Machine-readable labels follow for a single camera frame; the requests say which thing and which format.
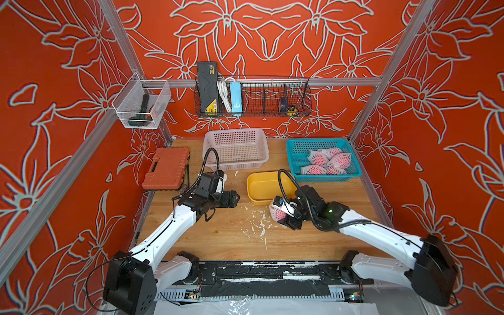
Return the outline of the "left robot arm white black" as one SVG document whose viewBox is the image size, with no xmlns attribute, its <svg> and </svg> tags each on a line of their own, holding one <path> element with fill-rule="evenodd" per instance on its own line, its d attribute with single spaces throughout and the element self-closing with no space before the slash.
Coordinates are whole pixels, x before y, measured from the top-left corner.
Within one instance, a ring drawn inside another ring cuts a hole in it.
<svg viewBox="0 0 504 315">
<path fill-rule="evenodd" d="M 109 262 L 103 299 L 126 314 L 145 314 L 158 291 L 189 277 L 195 258 L 178 255 L 162 263 L 177 240 L 210 209 L 235 208 L 240 195 L 223 191 L 207 198 L 186 194 L 172 214 L 143 242 L 129 252 L 119 251 Z"/>
</svg>

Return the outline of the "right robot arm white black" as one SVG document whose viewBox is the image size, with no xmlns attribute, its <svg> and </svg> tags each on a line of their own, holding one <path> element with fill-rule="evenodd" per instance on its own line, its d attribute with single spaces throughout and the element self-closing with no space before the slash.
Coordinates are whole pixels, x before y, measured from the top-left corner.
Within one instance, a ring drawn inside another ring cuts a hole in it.
<svg viewBox="0 0 504 315">
<path fill-rule="evenodd" d="M 325 202 L 315 189 L 304 185 L 295 198 L 276 196 L 269 205 L 274 221 L 292 230 L 311 222 L 321 232 L 337 232 L 359 239 L 389 255 L 387 259 L 348 251 L 337 274 L 346 284 L 382 280 L 410 288 L 440 307 L 451 304 L 458 277 L 446 244 L 434 235 L 410 235 L 370 220 L 338 202 Z"/>
</svg>

